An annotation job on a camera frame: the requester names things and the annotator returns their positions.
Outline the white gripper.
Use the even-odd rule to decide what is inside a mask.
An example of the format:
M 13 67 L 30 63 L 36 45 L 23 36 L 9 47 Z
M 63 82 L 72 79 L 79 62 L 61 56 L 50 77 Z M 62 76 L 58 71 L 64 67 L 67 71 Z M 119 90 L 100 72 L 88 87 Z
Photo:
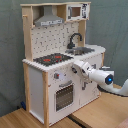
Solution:
M 89 72 L 93 69 L 88 62 L 80 60 L 73 63 L 73 68 L 77 71 L 77 75 L 82 79 L 87 79 L 89 77 Z

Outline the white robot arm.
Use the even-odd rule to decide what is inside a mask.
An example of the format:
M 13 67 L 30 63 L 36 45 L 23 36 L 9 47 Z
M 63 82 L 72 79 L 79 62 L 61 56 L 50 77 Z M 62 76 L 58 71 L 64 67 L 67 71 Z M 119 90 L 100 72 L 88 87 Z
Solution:
M 76 74 L 84 81 L 94 81 L 99 87 L 108 93 L 128 97 L 128 79 L 121 89 L 113 87 L 113 77 L 109 71 L 94 69 L 88 62 L 77 60 L 73 63 Z

